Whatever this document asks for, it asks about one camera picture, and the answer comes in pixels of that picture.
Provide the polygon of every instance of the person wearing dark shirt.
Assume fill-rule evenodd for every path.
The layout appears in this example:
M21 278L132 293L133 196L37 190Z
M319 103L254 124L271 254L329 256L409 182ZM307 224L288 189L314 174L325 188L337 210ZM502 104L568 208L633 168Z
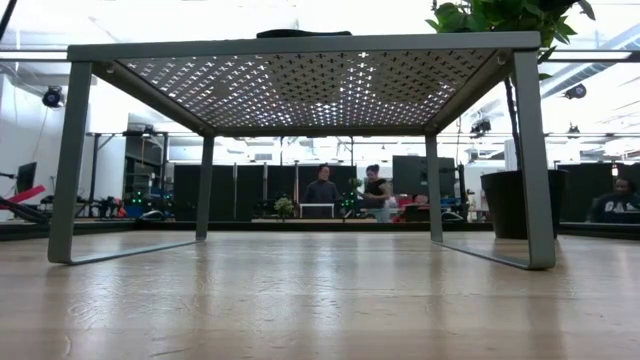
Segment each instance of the person wearing dark shirt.
M369 214L376 218L379 223L391 222L391 214L387 200L391 198L391 189L387 180L378 177L380 166L369 165L367 167L367 185L362 198L363 205L368 209Z
M335 204L340 200L340 194L336 184L329 181L329 175L331 171L329 165L322 164L318 166L318 180L312 182L307 186L307 190L302 197L302 204ZM305 207L303 212L304 217L314 218L331 218L330 207Z
M616 180L615 191L596 200L588 221L594 223L637 223L640 219L640 197L636 184L626 178Z

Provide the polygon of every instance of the ceiling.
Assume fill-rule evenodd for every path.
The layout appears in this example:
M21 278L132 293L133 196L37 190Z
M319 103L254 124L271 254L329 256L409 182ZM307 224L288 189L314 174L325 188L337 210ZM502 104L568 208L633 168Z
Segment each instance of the ceiling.
M257 32L273 28L349 30L356 35L430 33L424 19L433 17L428 0L57 0L55 6L52 4L50 0L19 1L0 47L63 50L70 44L254 38ZM619 49L640 44L640 0L592 0L591 4L597 16L595 22L577 10L570 14L568 22L579 33L572 38L570 48ZM7 66L17 68L21 79L37 78L41 82L69 72L69 66L60 63L3 65L3 72ZM545 132L565 132L570 125L579 126L583 133L640 132L640 65L618 64L598 70L594 64L554 63L543 65L541 71L557 74L541 84ZM585 85L587 96L580 100L563 98L568 83ZM132 110L131 121L154 123L164 131L186 131L155 111L142 108ZM509 133L506 114L500 85L465 113L458 124L466 134L474 121L487 118L493 132ZM452 124L445 132L457 133L458 124ZM496 151L503 148L501 144L507 138L467 139L452 146L462 151ZM602 152L601 148L611 140L591 139L600 144L581 146ZM274 151L279 149L279 141L266 141L272 141ZM411 141L390 140L396 144ZM335 153L336 144L332 146ZM421 148L416 144L415 149L408 149L403 144L398 145L397 151L416 152ZM635 151L626 145L616 148ZM377 153L372 149L365 153ZM390 151L387 145L384 150Z

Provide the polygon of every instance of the gray metal table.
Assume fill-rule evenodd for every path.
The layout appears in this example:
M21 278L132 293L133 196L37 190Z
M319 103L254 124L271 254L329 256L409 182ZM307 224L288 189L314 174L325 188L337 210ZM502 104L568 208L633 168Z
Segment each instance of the gray metal table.
M424 135L431 240L526 269L555 264L537 33L353 36L70 46L72 62L49 260L79 264L204 241L215 136ZM529 261L442 236L436 135L515 73ZM204 138L195 241L73 259L73 215L91 76Z

